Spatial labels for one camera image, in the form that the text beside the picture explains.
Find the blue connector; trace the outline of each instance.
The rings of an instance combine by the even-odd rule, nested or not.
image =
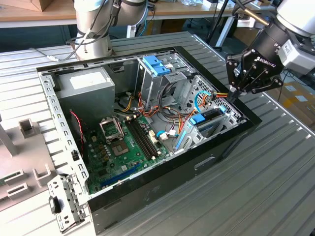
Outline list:
[[[176,150],[178,150],[179,146],[181,145],[181,143],[182,143],[182,141],[183,141],[183,139],[184,139],[186,133],[187,133],[187,131],[184,130],[184,131],[183,131],[183,134],[181,135],[181,137],[180,137],[180,139],[179,139],[179,141],[178,141],[178,143],[177,143],[177,145],[176,145],[176,147],[175,147]]]
[[[156,75],[165,75],[171,72],[170,69],[167,69],[162,61],[157,59],[156,56],[147,56],[143,57],[143,62],[150,68],[150,70]]]
[[[226,112],[226,108],[225,108],[225,106],[221,105],[221,106],[219,106],[219,108],[220,108],[220,110],[221,110],[223,113],[225,113],[225,112]]]
[[[131,169],[126,170],[125,172],[122,172],[122,173],[119,174],[119,175],[116,175],[116,176],[114,176],[114,177],[112,177],[112,178],[110,178],[110,179],[108,179],[108,180],[103,181],[103,182],[100,184],[100,186],[101,186],[101,187],[105,187],[105,186],[110,185],[110,184],[112,184],[112,183],[114,183],[114,182],[116,182],[116,181],[119,181],[119,180],[121,180],[121,179],[126,178],[127,176],[129,176],[129,175],[133,174],[134,172],[136,172],[136,171],[137,171],[137,168],[138,168],[139,166],[140,166],[140,164],[137,164],[137,165],[135,165],[134,167],[132,167]]]
[[[203,122],[204,120],[205,118],[203,117],[202,114],[196,114],[190,118],[190,121],[193,125]]]

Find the green circuit board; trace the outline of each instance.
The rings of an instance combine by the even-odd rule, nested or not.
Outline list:
[[[137,121],[140,125],[149,128],[149,124],[144,117],[137,118]],[[104,182],[107,180],[110,180],[110,184],[113,184],[169,156],[166,148],[160,142],[152,143],[154,148],[160,152],[160,155],[155,160],[147,160],[125,123],[120,123],[124,138],[114,140],[110,144],[106,143],[100,127],[95,127],[90,133],[85,134],[87,138],[85,148],[88,153],[88,162],[85,164],[90,174],[87,180],[90,194],[104,188]],[[116,127],[114,125],[106,126],[106,133],[116,133]]]

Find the workbench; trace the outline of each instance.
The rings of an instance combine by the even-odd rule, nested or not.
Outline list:
[[[188,32],[112,43],[118,55],[181,45],[228,86],[224,58]],[[72,51],[68,46],[42,50],[59,58]],[[62,173],[69,166],[35,70],[54,63],[30,50],[1,53],[0,112],[5,129],[25,118],[39,122],[52,160]],[[105,235],[308,236],[315,227],[315,134],[265,93],[241,100],[262,119],[253,134],[227,159],[117,223]],[[0,212],[1,233],[60,235],[48,197],[45,191]],[[94,235],[93,224],[86,220],[68,235]]]
[[[258,7],[249,4],[249,7],[255,13],[262,13],[274,10],[273,6]],[[162,2],[155,4],[154,20],[166,19],[189,19],[213,17],[214,9],[209,9],[205,5],[186,6],[180,1]],[[227,9],[223,17],[228,17],[222,33],[217,41],[216,46],[221,47],[233,22],[232,9]],[[152,19],[152,12],[148,12],[147,20]],[[15,27],[35,27],[35,26],[55,26],[55,25],[75,25],[76,15],[72,0],[54,0],[44,12],[32,11],[12,6],[0,4],[0,28]],[[135,26],[128,26],[127,38],[135,37]]]

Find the computer chassis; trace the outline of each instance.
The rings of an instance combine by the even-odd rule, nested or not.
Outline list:
[[[209,140],[204,139],[185,151],[177,154],[174,151],[172,156],[154,167],[121,179],[97,193],[89,194],[86,184],[89,172],[56,96],[55,91],[62,88],[55,84],[54,78],[76,71],[104,67],[111,63],[120,63],[121,66],[125,61],[142,59],[148,55],[159,57],[170,52],[184,59],[185,66],[206,80],[215,91],[228,93],[228,89],[182,47],[155,49],[132,55],[64,63],[37,69],[60,141],[64,145],[67,163],[72,169],[70,173],[58,175],[48,183],[51,195],[49,203],[62,233],[80,224],[88,216],[92,219],[96,234],[107,230],[225,159],[261,123],[259,117],[239,99],[233,103],[223,101],[229,109],[240,114],[236,126],[214,135]]]

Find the yellow wire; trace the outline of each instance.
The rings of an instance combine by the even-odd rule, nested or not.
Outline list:
[[[126,109],[123,109],[122,112],[126,112],[126,111],[128,111],[130,109],[130,107],[131,107],[131,100],[132,100],[132,97],[130,97],[128,106],[126,107]]]

